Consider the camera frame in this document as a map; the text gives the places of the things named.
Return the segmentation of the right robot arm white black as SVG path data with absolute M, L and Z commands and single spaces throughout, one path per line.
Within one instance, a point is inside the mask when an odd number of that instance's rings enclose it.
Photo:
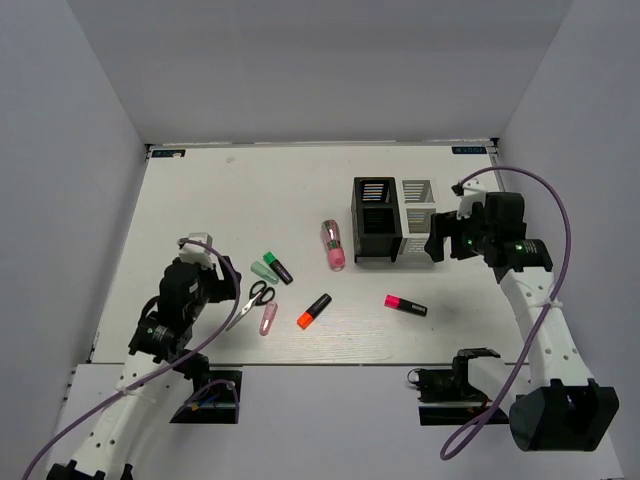
M 482 393 L 491 409 L 501 409 L 522 451 L 596 450 L 619 399 L 596 382 L 577 350 L 546 245 L 526 236 L 523 197 L 478 188 L 456 193 L 458 209 L 432 217 L 425 251 L 441 261 L 449 239 L 452 258 L 484 260 L 511 306 L 523 351 L 509 367 L 490 348 L 462 349 L 446 386 L 466 399 Z

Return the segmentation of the pink cap black highlighter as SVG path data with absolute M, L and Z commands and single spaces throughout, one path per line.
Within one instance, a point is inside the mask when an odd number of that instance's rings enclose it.
M 428 311 L 426 306 L 393 295 L 387 295 L 385 297 L 384 306 L 420 317 L 426 317 Z

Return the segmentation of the orange cap black highlighter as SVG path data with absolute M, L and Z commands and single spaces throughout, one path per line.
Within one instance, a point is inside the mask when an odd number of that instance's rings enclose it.
M 308 328 L 311 323 L 324 311 L 324 309 L 332 302 L 332 297 L 324 293 L 321 295 L 305 312 L 297 319 L 297 325 L 302 328 Z

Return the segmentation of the black handled scissors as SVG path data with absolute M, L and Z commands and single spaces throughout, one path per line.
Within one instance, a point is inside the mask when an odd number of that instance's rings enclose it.
M 241 321 L 252 308 L 256 306 L 266 306 L 275 298 L 275 289 L 269 286 L 264 280 L 255 282 L 249 291 L 249 300 L 240 312 L 231 320 L 226 331 L 231 330 L 239 321 Z

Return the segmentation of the white slotted pen holder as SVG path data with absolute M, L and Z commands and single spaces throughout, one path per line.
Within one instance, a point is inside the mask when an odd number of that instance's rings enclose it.
M 424 246 L 437 212 L 438 195 L 431 179 L 399 179 L 398 205 L 402 229 L 399 256 L 425 257 Z

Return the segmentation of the blue table label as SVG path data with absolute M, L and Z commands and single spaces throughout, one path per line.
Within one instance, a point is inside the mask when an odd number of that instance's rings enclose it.
M 186 155 L 185 149 L 154 149 L 152 158 L 182 158 Z
M 454 155 L 486 155 L 487 149 L 484 146 L 452 146 Z

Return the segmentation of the black slotted pen holder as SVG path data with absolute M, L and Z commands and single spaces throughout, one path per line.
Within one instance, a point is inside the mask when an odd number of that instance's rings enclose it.
M 355 177 L 351 218 L 355 262 L 364 258 L 397 260 L 403 234 L 393 177 Z

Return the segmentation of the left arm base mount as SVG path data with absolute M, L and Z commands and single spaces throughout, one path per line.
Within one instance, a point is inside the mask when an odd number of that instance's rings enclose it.
M 241 370 L 209 370 L 182 402 L 172 424 L 233 425 L 239 420 Z

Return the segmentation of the pink translucent eraser case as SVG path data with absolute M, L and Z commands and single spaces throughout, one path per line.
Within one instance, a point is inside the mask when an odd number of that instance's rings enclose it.
M 266 304 L 259 327 L 259 334 L 261 336 L 267 336 L 269 334 L 277 311 L 278 304 L 275 301 L 270 301 Z

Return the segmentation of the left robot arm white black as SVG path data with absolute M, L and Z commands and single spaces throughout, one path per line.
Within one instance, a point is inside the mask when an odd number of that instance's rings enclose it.
M 176 258 L 164 270 L 156 296 L 143 307 L 115 387 L 89 435 L 50 479 L 131 479 L 159 427 L 171 420 L 180 395 L 199 399 L 211 387 L 209 362 L 189 348 L 192 327 L 210 303 L 237 301 L 241 276 L 222 256 L 192 262 Z

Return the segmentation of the pale green eraser case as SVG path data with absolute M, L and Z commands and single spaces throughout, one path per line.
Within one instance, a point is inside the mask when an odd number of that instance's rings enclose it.
M 272 285 L 276 285 L 279 282 L 279 277 L 269 267 L 259 261 L 254 261 L 250 266 L 250 270 L 262 280 Z

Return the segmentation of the left blue table label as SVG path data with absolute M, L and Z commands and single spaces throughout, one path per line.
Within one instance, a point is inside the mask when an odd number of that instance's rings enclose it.
M 152 158 L 182 158 L 186 155 L 185 149 L 154 149 Z

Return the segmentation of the right blue table label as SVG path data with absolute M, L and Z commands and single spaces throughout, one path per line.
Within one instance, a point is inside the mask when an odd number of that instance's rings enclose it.
M 486 155 L 487 149 L 484 146 L 452 146 L 454 155 Z

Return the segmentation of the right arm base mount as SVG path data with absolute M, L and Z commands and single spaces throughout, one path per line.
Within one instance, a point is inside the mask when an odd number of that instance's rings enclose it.
M 414 368 L 407 382 L 419 392 L 418 413 L 421 426 L 462 426 L 485 413 L 489 397 L 468 380 L 468 364 L 478 358 L 498 358 L 492 349 L 461 349 L 445 369 Z

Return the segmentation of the pink patterned glue bottle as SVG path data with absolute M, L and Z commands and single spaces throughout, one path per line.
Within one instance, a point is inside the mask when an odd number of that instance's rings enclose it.
M 337 222 L 333 219 L 325 220 L 321 226 L 321 236 L 326 247 L 329 266 L 334 271 L 342 270 L 346 258 Z

